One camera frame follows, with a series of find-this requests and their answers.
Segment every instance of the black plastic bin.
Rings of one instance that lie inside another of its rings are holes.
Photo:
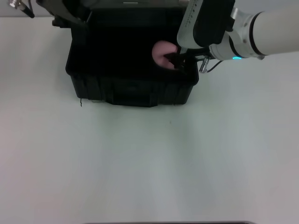
[[[182,105],[199,80],[194,62],[186,73],[159,67],[151,51],[159,40],[176,44],[180,8],[102,9],[89,29],[72,27],[66,71],[78,98],[113,105]]]

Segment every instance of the pink ball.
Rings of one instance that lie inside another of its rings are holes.
[[[164,57],[166,54],[176,53],[178,51],[178,47],[173,43],[167,41],[158,41],[155,43],[152,56],[157,65],[165,69],[175,70],[174,65],[169,62],[169,60]]]

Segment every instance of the white table surface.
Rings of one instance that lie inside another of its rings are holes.
[[[80,107],[70,44],[0,19],[0,223],[298,223],[299,53],[224,62],[184,106]]]

